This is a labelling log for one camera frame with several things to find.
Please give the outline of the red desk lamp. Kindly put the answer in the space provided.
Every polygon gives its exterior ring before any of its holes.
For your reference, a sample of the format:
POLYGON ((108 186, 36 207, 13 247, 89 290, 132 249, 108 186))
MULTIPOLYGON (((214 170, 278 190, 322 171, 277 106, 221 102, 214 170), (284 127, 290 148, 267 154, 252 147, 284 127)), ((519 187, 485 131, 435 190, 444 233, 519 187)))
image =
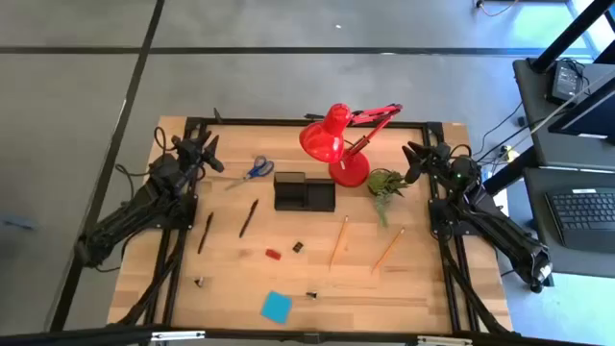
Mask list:
POLYGON ((330 107, 322 121, 306 126, 299 134, 303 150, 312 158, 329 165, 334 182, 346 187, 362 185, 370 173, 370 163, 361 151, 403 109, 401 104, 383 108, 352 111, 346 104, 330 107), (346 147, 344 132, 352 125, 377 122, 376 127, 346 147))

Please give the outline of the black diagonal post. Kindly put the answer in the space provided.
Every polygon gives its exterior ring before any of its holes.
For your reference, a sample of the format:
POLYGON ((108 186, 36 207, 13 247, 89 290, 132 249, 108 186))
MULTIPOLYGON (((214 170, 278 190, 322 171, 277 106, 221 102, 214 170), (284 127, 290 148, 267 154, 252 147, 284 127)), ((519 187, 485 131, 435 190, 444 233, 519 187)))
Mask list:
POLYGON ((593 0, 557 39, 534 61, 529 64, 535 73, 544 73, 600 16, 615 4, 615 0, 593 0))

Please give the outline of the white paper sheet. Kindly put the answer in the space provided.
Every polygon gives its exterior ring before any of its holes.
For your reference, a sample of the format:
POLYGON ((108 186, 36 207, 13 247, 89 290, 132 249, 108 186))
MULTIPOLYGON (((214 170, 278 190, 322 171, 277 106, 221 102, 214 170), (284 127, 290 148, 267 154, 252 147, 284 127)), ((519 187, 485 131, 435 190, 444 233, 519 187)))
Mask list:
POLYGON ((505 216, 510 216, 506 189, 503 189, 494 195, 493 200, 499 211, 501 211, 505 216))

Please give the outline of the black computer keyboard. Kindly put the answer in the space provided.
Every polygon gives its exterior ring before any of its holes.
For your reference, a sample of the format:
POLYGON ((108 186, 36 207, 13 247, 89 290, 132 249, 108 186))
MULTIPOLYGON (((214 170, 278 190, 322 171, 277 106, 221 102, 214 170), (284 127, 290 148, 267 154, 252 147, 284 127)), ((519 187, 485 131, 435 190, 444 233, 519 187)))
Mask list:
POLYGON ((546 201, 565 247, 615 254, 615 187, 552 190, 546 201))

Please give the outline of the blue-handled scissors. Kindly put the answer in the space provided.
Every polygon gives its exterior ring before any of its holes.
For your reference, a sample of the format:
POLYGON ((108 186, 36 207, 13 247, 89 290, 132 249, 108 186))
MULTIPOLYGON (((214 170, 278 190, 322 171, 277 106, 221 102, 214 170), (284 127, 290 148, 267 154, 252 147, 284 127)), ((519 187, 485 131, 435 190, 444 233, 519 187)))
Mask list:
POLYGON ((254 160, 253 167, 244 175, 244 177, 231 183, 226 187, 226 189, 234 188, 255 178, 265 177, 274 170, 274 167, 275 163, 267 159, 265 156, 257 156, 254 160))

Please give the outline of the blue sticky note pad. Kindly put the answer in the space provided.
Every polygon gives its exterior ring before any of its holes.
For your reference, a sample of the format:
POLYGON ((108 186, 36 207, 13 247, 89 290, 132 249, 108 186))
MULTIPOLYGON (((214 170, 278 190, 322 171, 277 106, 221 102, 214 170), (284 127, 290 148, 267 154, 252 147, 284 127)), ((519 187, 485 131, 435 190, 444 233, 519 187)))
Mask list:
POLYGON ((292 299, 276 291, 270 291, 265 297, 261 315, 275 323, 285 324, 292 309, 292 299))

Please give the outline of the black computer monitor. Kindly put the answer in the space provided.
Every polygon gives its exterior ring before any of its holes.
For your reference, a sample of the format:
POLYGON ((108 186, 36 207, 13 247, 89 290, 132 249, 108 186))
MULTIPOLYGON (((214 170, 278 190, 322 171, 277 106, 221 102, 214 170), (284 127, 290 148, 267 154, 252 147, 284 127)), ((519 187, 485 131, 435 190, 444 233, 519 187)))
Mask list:
POLYGON ((570 136, 615 137, 615 77, 558 118, 548 130, 570 136))

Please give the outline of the orange pencil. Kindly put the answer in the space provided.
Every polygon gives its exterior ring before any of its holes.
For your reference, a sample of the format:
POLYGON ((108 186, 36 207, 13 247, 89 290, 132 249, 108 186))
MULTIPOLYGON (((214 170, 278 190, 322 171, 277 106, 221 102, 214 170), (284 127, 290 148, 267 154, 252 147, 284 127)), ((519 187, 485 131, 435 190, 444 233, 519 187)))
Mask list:
POLYGON ((382 255, 379 257, 379 259, 376 261, 376 263, 372 266, 370 274, 373 274, 374 272, 376 272, 381 266, 382 264, 386 261, 386 259, 390 256, 393 248, 395 247, 395 245, 398 243, 400 237, 405 233, 406 229, 402 228, 401 230, 399 230, 397 232, 397 234, 392 238, 391 242, 389 243, 389 245, 386 247, 386 249, 384 250, 384 252, 382 253, 382 255))
POLYGON ((331 258, 330 258, 330 261, 329 261, 329 266, 328 266, 329 271, 332 270, 332 266, 333 266, 335 258, 337 256, 337 253, 338 253, 338 250, 339 250, 339 247, 340 247, 340 243, 341 243, 341 241, 342 241, 342 239, 343 239, 343 237, 344 237, 344 235, 346 233, 346 228, 347 228, 348 221, 349 221, 349 215, 345 215, 345 217, 344 217, 344 219, 342 221, 342 225, 341 225, 338 237, 336 239, 335 245, 334 245, 333 250, 332 250, 332 255, 331 255, 331 258))

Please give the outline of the black aluminium table frame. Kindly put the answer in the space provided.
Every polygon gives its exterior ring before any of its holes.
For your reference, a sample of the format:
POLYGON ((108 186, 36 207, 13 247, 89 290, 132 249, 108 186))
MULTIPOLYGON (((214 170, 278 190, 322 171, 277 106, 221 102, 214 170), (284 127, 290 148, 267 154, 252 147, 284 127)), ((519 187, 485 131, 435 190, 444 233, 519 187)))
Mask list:
POLYGON ((265 156, 279 171, 324 178, 327 166, 301 148, 301 120, 228 119, 210 123, 219 136, 223 172, 209 171, 197 186, 199 204, 187 236, 171 323, 175 327, 240 331, 447 334, 452 329, 443 269, 431 236, 427 178, 396 197, 382 227, 365 187, 339 187, 333 212, 277 211, 271 177, 228 185, 265 156), (245 235, 241 227, 253 202, 245 235), (199 241, 214 212, 202 253, 199 241), (349 215, 332 270, 329 261, 342 221, 349 215), (392 238, 405 228, 390 256, 370 274, 392 238), (302 242, 304 248, 292 248, 302 242), (268 258, 267 249, 282 254, 268 258), (198 287, 194 281, 204 279, 198 287), (261 315, 276 291, 292 299, 285 324, 261 315), (309 291, 318 294, 315 300, 309 291))

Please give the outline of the black pen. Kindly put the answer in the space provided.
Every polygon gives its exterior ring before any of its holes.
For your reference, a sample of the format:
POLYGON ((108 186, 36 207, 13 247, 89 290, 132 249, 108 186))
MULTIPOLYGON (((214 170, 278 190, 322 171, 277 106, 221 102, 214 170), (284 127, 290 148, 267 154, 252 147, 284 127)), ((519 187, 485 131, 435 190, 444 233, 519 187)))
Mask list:
POLYGON ((200 239, 200 241, 199 241, 199 246, 198 246, 198 250, 197 250, 197 254, 199 254, 199 255, 202 253, 202 251, 203 251, 203 249, 204 249, 204 245, 205 245, 205 242, 206 242, 207 235, 208 235, 208 233, 209 233, 209 229, 210 229, 210 225, 211 225, 211 222, 212 222, 212 218, 213 218, 213 216, 214 216, 214 212, 212 211, 212 212, 208 215, 208 218, 207 218, 207 221, 206 221, 206 226, 205 226, 205 229, 204 229, 203 234, 202 234, 202 236, 201 236, 201 239, 200 239))
POLYGON ((259 199, 256 199, 253 202, 253 204, 251 205, 249 213, 248 213, 248 215, 247 215, 247 217, 246 217, 246 219, 245 219, 245 221, 244 221, 244 223, 243 223, 243 225, 241 227, 241 230, 239 232, 239 236, 238 236, 239 238, 242 238, 245 235, 245 232, 247 231, 248 226, 249 226, 249 224, 250 224, 250 222, 251 222, 251 220, 252 220, 252 218, 253 218, 253 216, 254 216, 254 214, 256 212, 256 208, 258 206, 258 202, 259 202, 259 199))

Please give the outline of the black mesh desk organizer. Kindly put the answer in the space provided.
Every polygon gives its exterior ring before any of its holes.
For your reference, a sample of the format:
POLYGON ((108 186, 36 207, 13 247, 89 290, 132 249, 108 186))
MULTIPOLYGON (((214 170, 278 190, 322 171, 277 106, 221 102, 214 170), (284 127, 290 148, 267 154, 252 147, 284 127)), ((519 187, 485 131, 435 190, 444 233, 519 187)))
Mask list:
POLYGON ((307 178, 304 172, 275 173, 275 210, 333 212, 335 206, 332 179, 307 178))

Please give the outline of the black beam with silver brackets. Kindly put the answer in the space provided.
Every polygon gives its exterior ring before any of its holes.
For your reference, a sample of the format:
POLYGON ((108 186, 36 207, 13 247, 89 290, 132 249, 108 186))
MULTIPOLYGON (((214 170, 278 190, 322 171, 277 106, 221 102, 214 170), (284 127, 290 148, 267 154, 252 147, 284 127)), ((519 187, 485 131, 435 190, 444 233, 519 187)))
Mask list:
POLYGON ((134 343, 191 339, 296 341, 308 345, 325 342, 382 342, 403 343, 409 346, 597 346, 587 343, 525 337, 517 333, 488 334, 467 331, 453 334, 272 332, 186 329, 171 328, 164 325, 123 326, 119 324, 83 330, 0 335, 0 346, 125 346, 134 343))

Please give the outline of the black power adapter box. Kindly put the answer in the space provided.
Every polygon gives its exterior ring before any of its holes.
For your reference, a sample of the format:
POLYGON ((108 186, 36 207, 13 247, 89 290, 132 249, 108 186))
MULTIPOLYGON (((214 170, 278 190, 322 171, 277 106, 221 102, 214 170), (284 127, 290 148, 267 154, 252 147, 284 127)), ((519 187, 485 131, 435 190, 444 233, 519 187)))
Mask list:
POLYGON ((582 89, 584 65, 575 60, 564 58, 557 61, 552 69, 552 80, 546 99, 555 104, 563 104, 582 89))

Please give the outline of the grey desk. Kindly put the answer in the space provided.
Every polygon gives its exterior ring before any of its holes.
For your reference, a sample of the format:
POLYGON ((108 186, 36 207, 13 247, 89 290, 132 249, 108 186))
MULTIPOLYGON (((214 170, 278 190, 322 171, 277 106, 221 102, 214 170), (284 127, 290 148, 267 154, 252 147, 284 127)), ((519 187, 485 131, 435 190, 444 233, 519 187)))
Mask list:
MULTIPOLYGON (((545 99, 551 81, 547 74, 535 73, 526 60, 514 61, 512 66, 529 123, 558 109, 545 99)), ((538 167, 615 172, 615 145, 596 137, 550 133, 548 126, 552 123, 554 118, 531 135, 529 150, 535 154, 538 167)))
POLYGON ((546 193, 566 188, 615 187, 615 174, 528 168, 523 172, 533 216, 532 226, 549 248, 553 271, 615 278, 615 254, 565 247, 549 210, 546 193))

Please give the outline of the green succulent in pot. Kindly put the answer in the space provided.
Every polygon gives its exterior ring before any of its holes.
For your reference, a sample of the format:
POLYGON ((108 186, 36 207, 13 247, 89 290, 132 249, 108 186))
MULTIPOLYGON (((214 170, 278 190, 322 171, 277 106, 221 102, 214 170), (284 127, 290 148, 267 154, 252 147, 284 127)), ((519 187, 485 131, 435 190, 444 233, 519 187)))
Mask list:
POLYGON ((403 197, 402 190, 408 187, 405 178, 397 171, 376 168, 367 178, 369 192, 375 197, 375 209, 381 225, 388 227, 387 211, 394 195, 403 197))

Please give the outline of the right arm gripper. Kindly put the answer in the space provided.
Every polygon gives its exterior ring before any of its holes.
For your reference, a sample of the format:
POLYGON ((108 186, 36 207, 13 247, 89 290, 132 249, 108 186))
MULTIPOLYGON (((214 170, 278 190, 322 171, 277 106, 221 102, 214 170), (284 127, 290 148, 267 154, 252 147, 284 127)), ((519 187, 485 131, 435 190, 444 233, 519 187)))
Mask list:
POLYGON ((414 184, 422 171, 440 178, 452 177, 450 164, 452 148, 449 144, 441 142, 435 146, 425 146, 409 141, 407 145, 402 147, 409 165, 405 174, 406 183, 414 184))

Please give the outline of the black diagonal desk strut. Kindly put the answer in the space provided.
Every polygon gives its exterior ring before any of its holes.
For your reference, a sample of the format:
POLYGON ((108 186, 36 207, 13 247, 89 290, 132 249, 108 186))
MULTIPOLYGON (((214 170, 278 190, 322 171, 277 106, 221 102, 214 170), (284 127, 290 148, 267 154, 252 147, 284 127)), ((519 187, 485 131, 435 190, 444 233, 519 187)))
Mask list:
POLYGON ((518 181, 526 168, 536 168, 537 166, 537 153, 531 146, 482 185, 489 195, 497 195, 500 191, 518 181))

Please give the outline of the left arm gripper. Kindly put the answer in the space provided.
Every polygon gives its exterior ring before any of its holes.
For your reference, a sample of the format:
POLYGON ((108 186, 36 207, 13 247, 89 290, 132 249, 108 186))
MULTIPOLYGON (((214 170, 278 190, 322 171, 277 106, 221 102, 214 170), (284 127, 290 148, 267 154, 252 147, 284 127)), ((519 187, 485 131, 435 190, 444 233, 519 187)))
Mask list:
POLYGON ((219 136, 215 136, 205 147, 205 142, 208 136, 199 136, 196 138, 183 138, 172 136, 171 142, 178 155, 178 162, 181 169, 188 169, 192 165, 203 162, 208 164, 214 171, 223 172, 225 167, 223 163, 215 157, 219 136))

